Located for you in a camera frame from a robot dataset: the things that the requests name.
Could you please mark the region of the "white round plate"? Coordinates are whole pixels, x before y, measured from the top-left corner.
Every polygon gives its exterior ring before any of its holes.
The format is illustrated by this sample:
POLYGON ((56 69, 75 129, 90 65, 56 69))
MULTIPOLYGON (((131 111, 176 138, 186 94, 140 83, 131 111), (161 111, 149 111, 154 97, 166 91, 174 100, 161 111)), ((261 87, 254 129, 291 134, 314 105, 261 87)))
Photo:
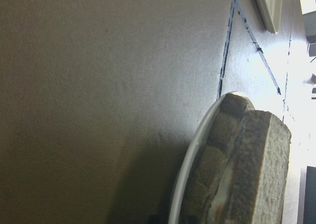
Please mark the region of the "white round plate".
POLYGON ((167 221, 169 224, 179 223, 182 200, 194 160, 197 157, 200 149, 206 144, 211 126, 215 119, 215 115, 218 113, 222 101, 228 95, 242 97, 246 100, 246 104, 250 110, 255 109, 248 96, 241 91, 232 91, 220 96, 220 98, 217 99, 209 108, 200 125, 198 126, 196 133, 187 149, 187 152, 183 159, 183 163, 177 174, 177 179, 174 182, 172 196, 170 198, 170 208, 167 221))

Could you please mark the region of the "long blue tape strip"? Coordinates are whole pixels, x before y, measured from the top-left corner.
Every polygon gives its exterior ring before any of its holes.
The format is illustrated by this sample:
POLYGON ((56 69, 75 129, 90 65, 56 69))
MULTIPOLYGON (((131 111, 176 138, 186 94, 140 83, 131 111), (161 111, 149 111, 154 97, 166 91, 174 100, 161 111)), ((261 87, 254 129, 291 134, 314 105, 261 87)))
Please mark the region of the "long blue tape strip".
POLYGON ((258 43, 258 40, 256 39, 256 37, 255 37, 250 25, 248 24, 247 18, 246 18, 245 14, 244 14, 244 12, 243 12, 243 10, 242 10, 242 8, 239 5, 237 0, 236 0, 235 10, 237 11, 238 15, 241 17, 241 20, 242 20, 242 22, 243 22, 243 24, 245 26, 245 29, 247 30, 247 32, 248 32, 248 34, 250 36, 250 39, 251 39, 252 43, 255 46, 256 52, 259 54, 264 66, 265 66, 265 68, 266 68, 266 70, 267 70, 267 72, 268 72, 268 74, 269 74, 269 76, 270 76, 270 78, 271 78, 276 90, 277 90, 277 94, 281 95, 280 87, 279 87, 279 85, 278 85, 278 83, 276 81, 275 76, 273 75, 273 72, 271 71, 271 68, 269 67, 269 64, 268 64, 268 62, 267 62, 267 60, 265 58, 264 52, 263 52, 262 48, 260 47, 260 44, 258 43))

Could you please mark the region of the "crossing blue tape strip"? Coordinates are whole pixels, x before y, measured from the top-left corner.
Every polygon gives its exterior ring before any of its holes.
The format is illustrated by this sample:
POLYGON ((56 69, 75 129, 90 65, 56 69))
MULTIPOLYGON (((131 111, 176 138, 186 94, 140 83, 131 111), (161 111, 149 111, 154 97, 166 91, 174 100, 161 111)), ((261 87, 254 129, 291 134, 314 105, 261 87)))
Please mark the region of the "crossing blue tape strip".
POLYGON ((234 15, 235 15, 235 7, 236 7, 236 0, 231 0, 230 14, 229 14, 229 19, 228 19, 226 39, 225 39, 225 44, 224 44, 223 58, 222 58, 222 64, 221 64, 221 70, 220 70, 218 89, 217 89, 217 97, 216 97, 217 100, 222 95, 223 80, 225 76, 227 56, 228 56, 228 51, 229 51, 229 46, 230 46, 230 39, 231 39, 231 33, 232 33, 232 27, 233 27, 234 15))

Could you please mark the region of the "cream serving tray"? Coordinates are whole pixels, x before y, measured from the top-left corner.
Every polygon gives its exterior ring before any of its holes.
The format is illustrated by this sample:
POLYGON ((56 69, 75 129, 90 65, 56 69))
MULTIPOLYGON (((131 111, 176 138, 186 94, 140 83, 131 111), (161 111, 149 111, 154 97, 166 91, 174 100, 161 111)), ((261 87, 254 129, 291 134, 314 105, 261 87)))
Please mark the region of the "cream serving tray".
POLYGON ((266 29, 278 34, 281 20, 282 0, 256 0, 266 29))

